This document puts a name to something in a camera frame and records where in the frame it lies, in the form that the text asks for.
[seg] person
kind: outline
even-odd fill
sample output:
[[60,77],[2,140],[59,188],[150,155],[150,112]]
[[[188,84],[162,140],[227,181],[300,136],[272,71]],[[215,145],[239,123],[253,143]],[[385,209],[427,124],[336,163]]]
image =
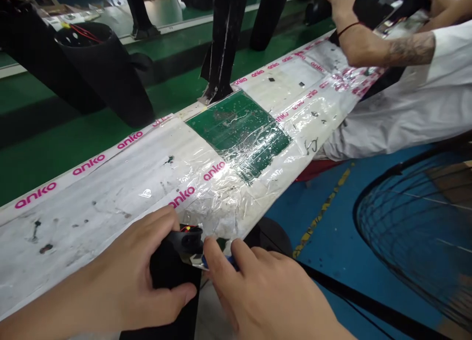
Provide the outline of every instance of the person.
[[[59,340],[172,323],[197,290],[190,283],[152,288],[149,259],[171,230],[179,230],[171,206],[136,221],[88,265],[0,322],[0,339]],[[239,339],[354,339],[295,261],[239,239],[231,249],[239,272],[215,239],[204,243],[208,276]]]
[[431,0],[419,33],[382,39],[359,23],[355,0],[328,0],[353,67],[406,66],[399,82],[360,102],[315,156],[335,161],[389,154],[472,129],[472,0]]

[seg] white clothing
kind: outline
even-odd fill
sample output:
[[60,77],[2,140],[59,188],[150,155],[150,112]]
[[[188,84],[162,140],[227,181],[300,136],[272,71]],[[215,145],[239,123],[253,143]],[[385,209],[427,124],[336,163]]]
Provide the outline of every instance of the white clothing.
[[472,21],[433,31],[430,65],[359,103],[323,145],[332,160],[389,154],[472,129]]

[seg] plastic wrap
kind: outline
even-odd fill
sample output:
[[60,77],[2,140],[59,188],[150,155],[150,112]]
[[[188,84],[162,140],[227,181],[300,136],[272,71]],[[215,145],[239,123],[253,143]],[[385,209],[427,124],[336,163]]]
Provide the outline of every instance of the plastic wrap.
[[162,118],[5,205],[0,319],[165,205],[204,236],[245,237],[379,73],[312,41],[237,80],[224,100]]

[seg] black fan grille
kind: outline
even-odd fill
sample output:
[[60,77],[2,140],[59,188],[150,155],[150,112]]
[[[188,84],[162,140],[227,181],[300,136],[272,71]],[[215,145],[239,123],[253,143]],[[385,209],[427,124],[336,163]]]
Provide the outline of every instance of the black fan grille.
[[444,315],[472,331],[472,170],[468,143],[417,156],[360,195],[354,220],[375,255]]

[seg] tattoo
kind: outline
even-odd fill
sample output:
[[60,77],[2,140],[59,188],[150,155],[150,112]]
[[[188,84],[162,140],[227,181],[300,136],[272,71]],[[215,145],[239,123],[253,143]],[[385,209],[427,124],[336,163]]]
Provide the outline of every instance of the tattoo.
[[393,67],[431,64],[435,48],[436,38],[432,32],[392,40],[385,56],[385,65]]

